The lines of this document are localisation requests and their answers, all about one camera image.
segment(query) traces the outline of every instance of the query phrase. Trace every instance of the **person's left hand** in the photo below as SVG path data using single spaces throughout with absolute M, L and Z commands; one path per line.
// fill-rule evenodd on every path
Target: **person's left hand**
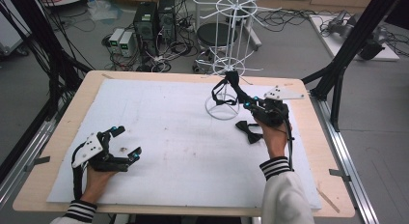
M 118 172 L 98 172 L 90 164 L 87 166 L 87 187 L 81 200 L 96 204 L 105 191 L 106 184 Z

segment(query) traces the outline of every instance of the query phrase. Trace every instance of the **person's right hand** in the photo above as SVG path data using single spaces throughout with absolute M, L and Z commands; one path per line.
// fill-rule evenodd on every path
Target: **person's right hand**
M 285 148 L 287 143 L 286 126 L 282 123 L 278 127 L 270 127 L 255 119 L 262 129 L 262 137 L 267 145 L 270 158 L 285 156 Z

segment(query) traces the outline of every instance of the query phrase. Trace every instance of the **grey floor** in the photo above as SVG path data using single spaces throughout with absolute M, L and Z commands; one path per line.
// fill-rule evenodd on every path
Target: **grey floor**
M 71 41 L 96 69 L 109 66 L 109 54 L 101 40 L 116 27 L 126 27 L 133 19 L 133 8 L 125 8 L 117 20 L 97 21 L 89 14 L 75 18 L 67 33 Z M 61 8 L 65 16 L 86 10 L 84 3 Z M 409 31 L 387 25 L 394 33 Z M 288 25 L 272 33 L 256 25 L 262 47 L 248 59 L 246 75 L 303 78 L 331 62 L 331 56 L 309 21 Z M 63 47 L 67 44 L 56 33 Z M 169 73 L 192 73 L 193 58 L 172 62 Z M 307 85 L 312 89 L 316 82 Z M 48 78 L 32 55 L 11 56 L 0 62 L 0 162 L 4 160 L 24 130 L 48 98 Z M 340 129 L 380 223 L 409 223 L 409 58 L 397 62 L 353 61 L 345 74 L 341 98 Z M 49 223 L 61 213 L 18 212 L 12 208 L 14 191 L 0 210 L 0 223 Z M 95 223 L 108 223 L 99 214 Z M 352 218 L 317 218 L 316 223 L 362 223 Z

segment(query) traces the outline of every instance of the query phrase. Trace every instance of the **computer tower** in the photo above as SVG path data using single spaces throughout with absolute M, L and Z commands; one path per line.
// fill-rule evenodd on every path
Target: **computer tower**
M 138 40 L 141 56 L 157 56 L 158 44 L 161 40 L 159 32 L 159 16 L 155 2 L 141 2 L 138 5 L 133 26 Z
M 159 24 L 162 42 L 167 44 L 177 40 L 175 0 L 159 0 Z

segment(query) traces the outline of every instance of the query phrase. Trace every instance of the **black and white striped cuff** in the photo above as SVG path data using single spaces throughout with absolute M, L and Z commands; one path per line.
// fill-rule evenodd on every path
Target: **black and white striped cuff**
M 273 176 L 290 171 L 288 166 L 288 158 L 285 156 L 269 159 L 262 163 L 259 168 L 262 170 L 262 173 L 267 181 Z
M 92 223 L 95 212 L 96 205 L 81 200 L 74 200 L 69 205 L 69 209 L 64 216 L 78 221 Z

